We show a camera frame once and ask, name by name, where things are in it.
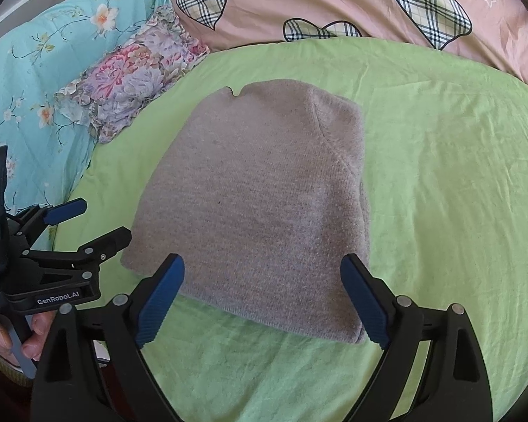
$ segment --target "metal screw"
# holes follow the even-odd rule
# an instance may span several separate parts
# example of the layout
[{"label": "metal screw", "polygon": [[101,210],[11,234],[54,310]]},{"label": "metal screw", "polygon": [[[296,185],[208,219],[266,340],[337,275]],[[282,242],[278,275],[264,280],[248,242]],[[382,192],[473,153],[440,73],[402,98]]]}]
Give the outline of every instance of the metal screw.
[{"label": "metal screw", "polygon": [[465,308],[459,303],[453,303],[451,309],[456,314],[462,315],[465,312]]},{"label": "metal screw", "polygon": [[129,297],[125,294],[119,294],[114,296],[113,302],[116,306],[123,306],[129,301]]},{"label": "metal screw", "polygon": [[412,300],[406,295],[399,295],[397,297],[397,303],[403,308],[408,308],[412,304]]},{"label": "metal screw", "polygon": [[58,309],[61,314],[68,314],[72,311],[72,305],[70,303],[61,304],[61,307]]}]

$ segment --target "blue gripper pad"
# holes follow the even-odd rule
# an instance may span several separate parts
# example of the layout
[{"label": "blue gripper pad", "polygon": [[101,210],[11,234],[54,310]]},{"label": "blue gripper pad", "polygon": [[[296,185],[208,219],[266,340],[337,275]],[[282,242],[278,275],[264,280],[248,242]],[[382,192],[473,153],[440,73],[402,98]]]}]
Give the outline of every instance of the blue gripper pad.
[{"label": "blue gripper pad", "polygon": [[154,341],[180,286],[184,282],[184,260],[178,255],[139,312],[135,342],[139,349]]},{"label": "blue gripper pad", "polygon": [[84,214],[87,207],[86,200],[77,198],[76,200],[49,209],[43,218],[43,222],[45,222],[45,225],[58,225],[61,222]]},{"label": "blue gripper pad", "polygon": [[387,314],[377,301],[366,280],[349,259],[344,257],[340,265],[342,284],[366,329],[367,336],[386,349],[390,343],[387,334]]}]

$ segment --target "light blue floral quilt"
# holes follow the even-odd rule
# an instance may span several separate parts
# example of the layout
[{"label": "light blue floral quilt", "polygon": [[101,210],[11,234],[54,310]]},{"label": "light blue floral quilt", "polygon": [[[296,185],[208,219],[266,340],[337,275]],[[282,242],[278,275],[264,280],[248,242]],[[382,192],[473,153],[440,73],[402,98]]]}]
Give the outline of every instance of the light blue floral quilt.
[{"label": "light blue floral quilt", "polygon": [[[0,143],[8,145],[11,213],[63,203],[94,148],[88,128],[53,105],[55,93],[127,41],[167,0],[66,0],[0,39]],[[36,243],[50,248],[54,229]]]}]

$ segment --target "human hand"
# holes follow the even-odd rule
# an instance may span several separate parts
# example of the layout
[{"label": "human hand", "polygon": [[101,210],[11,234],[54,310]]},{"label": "human hand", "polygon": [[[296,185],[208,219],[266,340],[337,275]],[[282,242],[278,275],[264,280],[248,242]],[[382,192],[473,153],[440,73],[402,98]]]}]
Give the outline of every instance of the human hand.
[{"label": "human hand", "polygon": [[[22,352],[26,357],[32,358],[35,361],[41,359],[43,346],[45,346],[45,341],[54,318],[55,311],[42,312],[33,315],[31,320],[33,335],[31,335],[31,338],[25,341],[22,346]],[[13,365],[19,365],[18,361],[13,356],[11,349],[12,340],[10,339],[6,328],[0,323],[0,355]]]}]

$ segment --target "green bed sheet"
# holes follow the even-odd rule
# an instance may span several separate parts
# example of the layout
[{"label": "green bed sheet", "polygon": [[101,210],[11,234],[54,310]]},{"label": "green bed sheet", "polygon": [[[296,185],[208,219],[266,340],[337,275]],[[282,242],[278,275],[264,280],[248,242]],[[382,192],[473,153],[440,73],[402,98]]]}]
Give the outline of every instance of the green bed sheet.
[{"label": "green bed sheet", "polygon": [[[528,383],[528,86],[482,64],[374,39],[212,54],[131,128],[96,147],[72,195],[88,201],[88,212],[59,226],[56,249],[130,228],[150,175],[193,108],[222,87],[238,93],[274,78],[306,81],[362,106],[371,272],[421,306],[466,306],[497,420]],[[119,258],[106,262],[96,304],[138,281]],[[144,355],[184,420],[339,422],[380,349],[368,340],[288,334],[178,297]]]}]

